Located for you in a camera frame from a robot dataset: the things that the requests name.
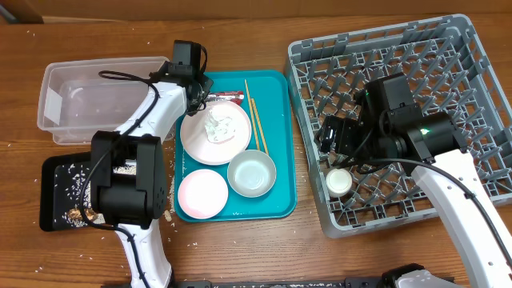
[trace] gray bowl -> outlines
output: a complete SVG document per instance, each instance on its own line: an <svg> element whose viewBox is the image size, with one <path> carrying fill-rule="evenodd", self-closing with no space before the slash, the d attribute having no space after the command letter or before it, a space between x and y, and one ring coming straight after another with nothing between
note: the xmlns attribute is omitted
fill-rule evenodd
<svg viewBox="0 0 512 288"><path fill-rule="evenodd" d="M245 150L234 156L227 167L227 181L241 196L255 198L272 188L277 176L274 161L258 150Z"/></svg>

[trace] wooden table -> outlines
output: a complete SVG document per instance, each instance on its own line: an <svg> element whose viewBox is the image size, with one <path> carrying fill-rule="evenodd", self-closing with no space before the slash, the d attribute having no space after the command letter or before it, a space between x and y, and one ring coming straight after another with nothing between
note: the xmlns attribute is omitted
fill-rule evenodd
<svg viewBox="0 0 512 288"><path fill-rule="evenodd" d="M187 39L207 47L210 71L283 71L292 41L428 17L2 26L0 286L97 287L130 280L124 251L114 233L92 229L46 233L38 227L41 164L53 155L89 149L57 146L51 134L36 126L39 90L48 64L112 57L170 58L173 40ZM512 95L511 15L473 14L470 18L505 93ZM296 121L294 144L298 205L288 218L189 224L174 215L175 227L161 220L166 256L178 280L341 279L380 275L417 262L433 274L455 276L457 283L468 285L461 259L438 218L349 238L324 236ZM499 212L512 227L512 206L501 207Z"/></svg>

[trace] white sticker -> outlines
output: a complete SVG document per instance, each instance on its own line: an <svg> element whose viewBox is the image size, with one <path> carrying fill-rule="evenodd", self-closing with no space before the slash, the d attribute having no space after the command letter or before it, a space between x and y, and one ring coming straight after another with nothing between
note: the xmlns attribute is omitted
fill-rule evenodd
<svg viewBox="0 0 512 288"><path fill-rule="evenodd" d="M51 88L48 88L46 92L45 117L57 125L61 121L61 106L61 95L57 94L57 92L53 91Z"/></svg>

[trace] plastic crate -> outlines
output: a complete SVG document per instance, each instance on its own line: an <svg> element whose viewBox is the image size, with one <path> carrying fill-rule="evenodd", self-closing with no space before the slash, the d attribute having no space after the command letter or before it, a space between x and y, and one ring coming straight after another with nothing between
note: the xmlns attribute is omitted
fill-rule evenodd
<svg viewBox="0 0 512 288"><path fill-rule="evenodd" d="M437 216L398 164L375 174L350 171L354 184L330 198L326 172L345 156L322 154L314 135L325 116L357 118L352 95L364 83L403 72L425 114L450 114L470 146L495 205L512 201L512 109L467 16L456 14L293 42L286 77L306 147L324 234L340 238Z"/></svg>

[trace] blue tray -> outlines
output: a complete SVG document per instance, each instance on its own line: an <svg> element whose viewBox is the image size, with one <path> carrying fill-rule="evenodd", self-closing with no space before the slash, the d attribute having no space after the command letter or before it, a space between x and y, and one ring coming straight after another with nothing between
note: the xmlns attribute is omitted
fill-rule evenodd
<svg viewBox="0 0 512 288"><path fill-rule="evenodd" d="M227 183L228 164L208 166L193 160L183 149L180 128L183 118L176 124L176 165L174 169L174 206L176 214L187 222L233 221L288 216L297 205L295 182L294 144L288 85L284 76L275 70L210 72L214 80L212 91L241 90L246 94L247 79L250 96L256 101L269 155L274 160L278 176L272 189L258 198L245 198L229 186L229 196L224 209L215 217L197 220L186 215L178 204L178 188L184 177L199 169L211 169L224 177ZM250 116L247 98L242 108ZM255 150L254 132L247 149Z"/></svg>

